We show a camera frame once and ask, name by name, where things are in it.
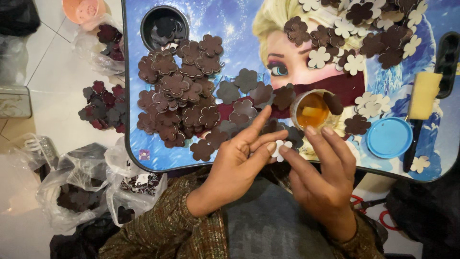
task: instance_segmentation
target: orange liquid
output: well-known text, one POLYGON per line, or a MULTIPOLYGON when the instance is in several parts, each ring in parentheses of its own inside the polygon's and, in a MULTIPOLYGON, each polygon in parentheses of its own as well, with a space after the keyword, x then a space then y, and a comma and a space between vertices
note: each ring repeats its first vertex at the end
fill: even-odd
POLYGON ((297 122, 300 126, 312 126, 318 127, 323 124, 324 121, 328 118, 329 108, 322 99, 322 96, 319 94, 309 94, 305 96, 299 103, 297 107, 297 122), (313 113, 309 113, 308 116, 302 114, 304 107, 315 108, 312 109, 313 113))

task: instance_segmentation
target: maroon cloth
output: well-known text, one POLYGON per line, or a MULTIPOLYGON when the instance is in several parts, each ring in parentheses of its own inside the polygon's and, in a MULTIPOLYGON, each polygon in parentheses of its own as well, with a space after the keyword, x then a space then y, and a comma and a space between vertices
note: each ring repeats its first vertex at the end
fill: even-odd
MULTIPOLYGON (((333 94, 338 94, 344 107, 353 106, 355 105, 355 99, 362 96, 366 91, 364 85, 364 73, 358 72, 355 76, 342 74, 334 77, 328 77, 311 84, 294 85, 294 92, 296 95, 303 94, 314 89, 324 89, 333 94)), ((249 96, 240 98, 238 101, 243 101, 245 99, 253 101, 253 99, 249 96)), ((229 105, 217 105, 217 110, 220 113, 220 121, 229 119, 230 114, 233 112, 233 103, 229 105)), ((286 119, 289 117, 289 107, 284 109, 284 111, 280 111, 276 105, 271 106, 270 118, 286 119)))

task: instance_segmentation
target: glass cup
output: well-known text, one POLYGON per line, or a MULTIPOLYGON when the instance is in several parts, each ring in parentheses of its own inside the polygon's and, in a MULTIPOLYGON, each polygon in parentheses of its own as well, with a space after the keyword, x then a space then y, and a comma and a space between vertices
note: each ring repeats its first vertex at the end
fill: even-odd
POLYGON ((310 125, 320 131, 324 126, 333 128, 340 120, 340 115, 333 115, 322 96, 330 93, 323 89, 315 89, 296 97, 289 109, 292 122, 299 130, 310 125))

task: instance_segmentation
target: brown knit sweater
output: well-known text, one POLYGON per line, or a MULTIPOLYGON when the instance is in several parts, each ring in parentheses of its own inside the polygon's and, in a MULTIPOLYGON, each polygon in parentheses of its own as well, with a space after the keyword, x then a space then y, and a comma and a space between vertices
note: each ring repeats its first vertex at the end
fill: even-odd
MULTIPOLYGON (((222 212, 195 218, 187 209, 189 193, 199 187, 202 172, 168 181, 168 189, 154 208, 125 224, 99 250, 100 259, 147 258, 228 258, 227 237, 222 212)), ((275 177, 279 185, 290 191, 287 175, 275 177)), ((331 238, 337 259, 385 259, 374 243, 374 232, 360 217, 356 217, 357 232, 348 242, 331 238)))

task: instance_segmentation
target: fingernail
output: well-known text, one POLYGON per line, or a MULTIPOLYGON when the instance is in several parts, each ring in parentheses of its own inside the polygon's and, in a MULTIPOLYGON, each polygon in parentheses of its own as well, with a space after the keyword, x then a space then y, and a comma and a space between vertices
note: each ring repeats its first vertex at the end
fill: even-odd
POLYGON ((328 134, 329 136, 332 136, 332 135, 334 134, 334 130, 333 130, 331 127, 329 127, 329 126, 324 127, 323 130, 324 130, 324 132, 325 132, 326 134, 328 134))
POLYGON ((276 149, 276 143, 271 142, 270 144, 267 145, 268 152, 273 153, 276 149))
POLYGON ((281 146, 278 151, 280 153, 286 153, 288 150, 289 150, 289 148, 287 146, 281 146))
POLYGON ((311 136, 316 135, 316 130, 315 130, 313 127, 311 127, 311 126, 307 126, 307 132, 308 132, 308 134, 311 135, 311 136))

